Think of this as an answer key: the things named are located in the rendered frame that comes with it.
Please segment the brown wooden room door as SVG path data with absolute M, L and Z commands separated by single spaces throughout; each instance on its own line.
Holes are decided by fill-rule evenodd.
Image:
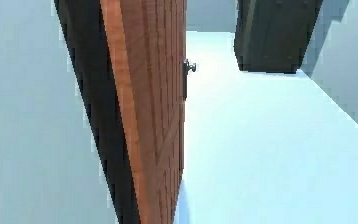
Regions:
M 53 0 L 119 224 L 174 224 L 187 0 Z

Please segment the dark wooden cupboard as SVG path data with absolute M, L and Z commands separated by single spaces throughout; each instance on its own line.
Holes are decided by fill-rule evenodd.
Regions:
M 323 0 L 238 0 L 234 52 L 240 71 L 294 74 Z

